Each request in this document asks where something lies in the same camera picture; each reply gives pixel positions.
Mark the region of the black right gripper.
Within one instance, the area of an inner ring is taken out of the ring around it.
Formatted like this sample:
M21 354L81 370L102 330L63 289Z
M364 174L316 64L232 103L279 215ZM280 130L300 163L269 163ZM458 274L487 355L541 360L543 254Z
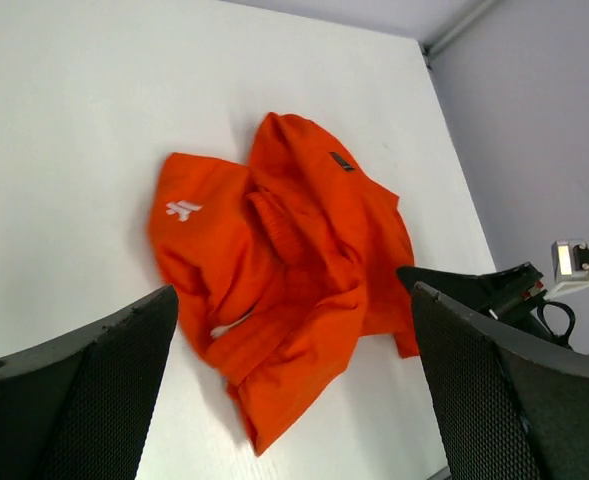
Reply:
M480 276L411 266L397 268L396 275L409 293L417 283L425 283L503 324L557 346L570 348L574 311L565 303L547 298L543 274L529 262ZM568 325L563 333L556 333L550 327L545 318L547 307L567 315Z

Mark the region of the orange shorts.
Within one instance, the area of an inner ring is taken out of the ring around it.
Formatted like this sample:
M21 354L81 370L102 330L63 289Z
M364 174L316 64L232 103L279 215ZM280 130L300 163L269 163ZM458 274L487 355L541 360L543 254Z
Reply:
M264 117L245 164L165 160L153 255L256 454L347 369L361 338L389 335L401 357L418 354L396 275L414 262L398 204L336 137L294 114Z

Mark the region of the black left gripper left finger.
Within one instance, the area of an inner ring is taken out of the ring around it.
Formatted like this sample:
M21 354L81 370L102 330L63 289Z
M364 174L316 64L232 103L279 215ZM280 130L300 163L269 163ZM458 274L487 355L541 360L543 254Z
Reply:
M0 479L133 479L175 332L164 286L0 357Z

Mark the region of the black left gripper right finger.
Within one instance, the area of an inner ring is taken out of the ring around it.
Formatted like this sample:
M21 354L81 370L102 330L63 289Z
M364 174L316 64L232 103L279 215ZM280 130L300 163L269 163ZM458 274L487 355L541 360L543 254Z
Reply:
M589 355L419 283L420 359L454 479L589 479Z

